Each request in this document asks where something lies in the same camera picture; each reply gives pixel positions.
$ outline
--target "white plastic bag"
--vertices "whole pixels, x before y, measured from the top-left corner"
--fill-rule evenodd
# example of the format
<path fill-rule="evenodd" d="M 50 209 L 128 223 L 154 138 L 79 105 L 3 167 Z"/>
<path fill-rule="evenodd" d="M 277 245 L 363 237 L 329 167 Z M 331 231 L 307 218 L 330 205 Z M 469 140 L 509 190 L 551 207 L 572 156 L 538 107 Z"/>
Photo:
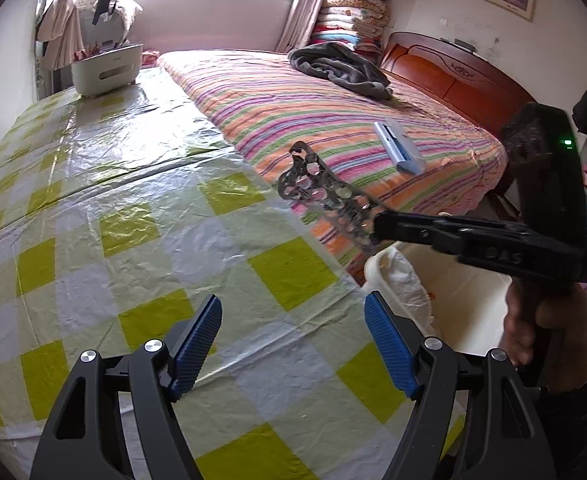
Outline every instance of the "white plastic bag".
<path fill-rule="evenodd" d="M 380 271 L 402 306 L 425 329 L 427 335 L 439 335 L 431 315 L 429 295 L 404 254 L 395 247 L 387 248 L 380 260 Z"/>

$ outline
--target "wall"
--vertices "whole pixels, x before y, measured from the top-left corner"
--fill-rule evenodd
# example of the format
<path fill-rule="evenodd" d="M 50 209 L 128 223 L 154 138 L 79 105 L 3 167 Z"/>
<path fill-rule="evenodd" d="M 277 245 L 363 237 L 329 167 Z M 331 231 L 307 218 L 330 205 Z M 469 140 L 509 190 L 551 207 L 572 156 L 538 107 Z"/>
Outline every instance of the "wall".
<path fill-rule="evenodd" d="M 416 0 L 407 30 L 475 44 L 545 104 L 571 110 L 587 89 L 581 0 L 537 0 L 532 23 L 484 0 Z"/>
<path fill-rule="evenodd" d="M 135 0 L 144 11 L 129 38 L 160 52 L 195 48 L 273 50 L 291 0 Z"/>
<path fill-rule="evenodd" d="M 0 140 L 36 101 L 35 4 L 36 0 L 6 0 L 0 7 Z"/>

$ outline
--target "curtain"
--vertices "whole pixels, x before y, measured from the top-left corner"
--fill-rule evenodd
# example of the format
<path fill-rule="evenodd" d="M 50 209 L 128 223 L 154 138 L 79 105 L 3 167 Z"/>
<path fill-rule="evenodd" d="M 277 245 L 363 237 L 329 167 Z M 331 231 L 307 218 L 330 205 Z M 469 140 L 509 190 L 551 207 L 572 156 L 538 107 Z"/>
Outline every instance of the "curtain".
<path fill-rule="evenodd" d="M 295 0 L 276 52 L 286 54 L 309 43 L 321 5 L 322 0 Z"/>
<path fill-rule="evenodd" d="M 73 53 L 84 48 L 73 0 L 53 0 L 42 17 L 37 40 L 49 42 L 42 59 L 45 69 L 55 70 L 71 64 Z"/>
<path fill-rule="evenodd" d="M 286 54 L 306 46 L 321 6 L 322 0 L 295 0 L 275 51 Z"/>

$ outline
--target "human hand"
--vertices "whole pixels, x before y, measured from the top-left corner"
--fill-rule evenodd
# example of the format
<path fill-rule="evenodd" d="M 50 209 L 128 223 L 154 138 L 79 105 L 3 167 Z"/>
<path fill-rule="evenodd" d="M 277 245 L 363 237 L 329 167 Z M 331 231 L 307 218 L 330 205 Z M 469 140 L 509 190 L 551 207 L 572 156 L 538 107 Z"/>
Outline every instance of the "human hand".
<path fill-rule="evenodd" d="M 507 290 L 507 315 L 499 347 L 507 352 L 514 366 L 526 365 L 533 357 L 534 325 L 523 312 L 523 295 L 513 282 Z M 549 371 L 549 390 L 567 392 L 587 382 L 587 293 L 575 285 L 568 296 L 545 298 L 535 313 L 542 328 L 564 330 L 557 361 Z"/>

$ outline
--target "plastic tablecloth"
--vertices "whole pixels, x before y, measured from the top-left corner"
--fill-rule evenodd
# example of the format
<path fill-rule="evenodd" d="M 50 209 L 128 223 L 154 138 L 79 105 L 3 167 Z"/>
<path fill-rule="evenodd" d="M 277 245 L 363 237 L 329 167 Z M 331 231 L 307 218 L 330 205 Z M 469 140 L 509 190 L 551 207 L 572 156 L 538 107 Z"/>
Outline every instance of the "plastic tablecloth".
<path fill-rule="evenodd" d="M 364 295 L 160 69 L 29 108 L 0 144 L 0 457 L 26 478 L 86 349 L 124 354 L 207 294 L 222 328 L 176 405 L 206 480 L 380 479 L 413 404 Z M 131 400 L 128 450 L 148 478 Z M 448 444 L 461 430 L 452 417 Z"/>

